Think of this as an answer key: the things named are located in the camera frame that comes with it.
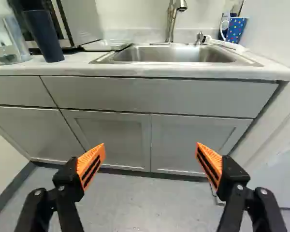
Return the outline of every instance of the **gray cabinet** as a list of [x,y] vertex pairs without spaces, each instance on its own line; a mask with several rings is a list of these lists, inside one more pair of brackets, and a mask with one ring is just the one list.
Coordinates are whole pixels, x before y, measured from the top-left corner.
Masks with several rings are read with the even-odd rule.
[[104,167],[150,171],[150,115],[62,110],[86,150],[105,143]]
[[61,163],[84,153],[56,109],[0,107],[0,134],[30,160]]
[[42,76],[59,108],[255,118],[278,84]]
[[0,104],[56,107],[38,76],[0,76]]
[[151,116],[151,171],[203,175],[195,158],[196,142],[227,155],[251,119],[198,116]]

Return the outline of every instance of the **backsplash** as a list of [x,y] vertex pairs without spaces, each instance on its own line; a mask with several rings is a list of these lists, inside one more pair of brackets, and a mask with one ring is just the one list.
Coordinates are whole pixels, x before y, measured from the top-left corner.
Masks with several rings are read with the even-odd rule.
[[[222,0],[186,0],[188,9],[177,14],[174,41],[192,43],[196,34],[217,37]],[[169,0],[96,0],[106,39],[131,39],[135,43],[163,42]]]

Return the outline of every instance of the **gray floor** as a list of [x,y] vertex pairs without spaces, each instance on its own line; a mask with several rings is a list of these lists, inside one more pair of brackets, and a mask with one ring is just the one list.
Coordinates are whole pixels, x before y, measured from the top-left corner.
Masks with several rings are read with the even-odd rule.
[[[26,195],[52,189],[54,169],[37,168],[0,214],[0,232],[14,231]],[[86,232],[214,232],[222,206],[208,183],[98,173],[77,208]],[[283,216],[290,232],[290,211]],[[50,232],[59,232],[58,216]],[[251,232],[244,216],[241,231]]]

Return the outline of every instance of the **stainless steel sink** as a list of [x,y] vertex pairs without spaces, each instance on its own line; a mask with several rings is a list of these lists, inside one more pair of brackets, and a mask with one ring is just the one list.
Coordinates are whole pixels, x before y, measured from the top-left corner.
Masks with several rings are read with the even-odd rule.
[[120,52],[109,53],[91,63],[253,65],[255,62],[215,45],[133,44]]

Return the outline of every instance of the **countertop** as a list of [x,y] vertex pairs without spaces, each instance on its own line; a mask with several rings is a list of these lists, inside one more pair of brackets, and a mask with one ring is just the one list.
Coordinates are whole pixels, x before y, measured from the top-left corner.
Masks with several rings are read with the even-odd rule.
[[0,66],[3,75],[51,75],[51,76],[126,76],[208,79],[290,80],[290,68],[275,61],[245,52],[244,57],[255,60],[255,66],[215,65],[148,65],[148,64],[89,64],[108,52],[78,52],[65,55],[65,60],[46,63],[42,55],[29,61]]

